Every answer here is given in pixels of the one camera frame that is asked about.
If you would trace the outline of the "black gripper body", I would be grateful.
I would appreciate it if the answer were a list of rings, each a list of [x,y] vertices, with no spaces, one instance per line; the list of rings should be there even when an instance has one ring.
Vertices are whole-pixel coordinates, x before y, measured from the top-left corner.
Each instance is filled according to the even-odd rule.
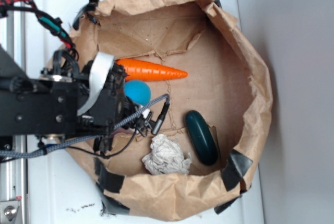
[[[102,154],[111,150],[112,135],[116,130],[131,128],[142,132],[144,128],[144,116],[134,116],[144,105],[133,102],[125,95],[126,76],[124,67],[116,62],[94,105],[78,117],[83,134],[99,135],[94,141],[93,150]]]

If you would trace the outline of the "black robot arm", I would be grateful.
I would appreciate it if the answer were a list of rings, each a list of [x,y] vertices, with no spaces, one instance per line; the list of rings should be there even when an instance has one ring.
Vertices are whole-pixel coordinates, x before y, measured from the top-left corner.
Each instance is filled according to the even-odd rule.
[[[107,69],[98,97],[89,105],[92,65],[80,72],[65,51],[56,51],[53,60],[54,68],[44,69],[40,79],[31,79],[1,50],[1,145],[16,135],[62,141],[39,143],[38,150],[31,153],[1,148],[2,157],[34,158],[88,139],[109,139],[121,127],[144,128],[147,107],[139,107],[125,95],[125,71],[120,65]]]

